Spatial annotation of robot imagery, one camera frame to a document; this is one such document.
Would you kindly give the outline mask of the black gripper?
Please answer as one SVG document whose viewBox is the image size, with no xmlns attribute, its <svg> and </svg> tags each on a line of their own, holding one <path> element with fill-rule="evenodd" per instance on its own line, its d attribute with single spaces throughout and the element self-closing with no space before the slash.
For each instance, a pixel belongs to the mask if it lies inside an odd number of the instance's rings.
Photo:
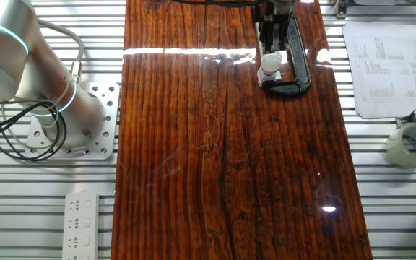
<svg viewBox="0 0 416 260">
<path fill-rule="evenodd" d="M 258 24 L 263 53 L 286 49 L 287 29 L 294 7 L 295 0 L 266 0 L 253 8 L 253 20 Z"/>
</svg>

